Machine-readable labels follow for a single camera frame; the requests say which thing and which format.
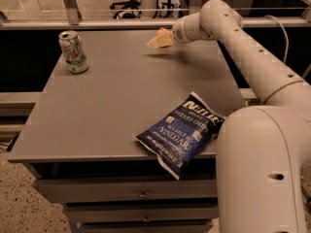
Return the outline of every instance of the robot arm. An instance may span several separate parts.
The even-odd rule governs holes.
[[[179,43],[220,41],[264,105],[233,113],[220,131],[221,232],[306,232],[300,168],[311,162],[311,88],[241,22],[225,2],[211,0],[173,26]]]

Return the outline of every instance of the snack bag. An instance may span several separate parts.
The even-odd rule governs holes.
[[[192,92],[182,105],[136,139],[178,180],[181,169],[217,136],[224,120]]]

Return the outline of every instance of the soda can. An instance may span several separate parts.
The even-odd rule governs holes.
[[[64,31],[59,34],[58,38],[70,72],[77,74],[87,70],[86,54],[78,33],[72,30]]]

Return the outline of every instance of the drawer knob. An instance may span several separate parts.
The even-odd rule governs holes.
[[[145,218],[143,220],[144,222],[151,222],[152,220],[148,217],[148,215],[145,215]]]
[[[148,195],[146,194],[145,189],[142,189],[142,193],[139,194],[140,199],[148,199]]]

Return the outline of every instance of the black chair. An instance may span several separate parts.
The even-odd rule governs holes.
[[[127,9],[132,9],[132,10],[139,10],[139,5],[141,3],[137,0],[129,0],[129,1],[124,1],[124,2],[116,2],[116,3],[112,3],[110,6],[111,10],[114,10],[116,8],[117,5],[122,5],[122,8],[120,11],[116,12],[114,15],[114,18],[118,18],[120,17],[120,14],[122,12],[124,12]],[[137,15],[134,14],[134,12],[128,12],[128,13],[124,13],[124,15],[122,16],[122,18],[137,18],[139,17],[140,12],[137,13]]]

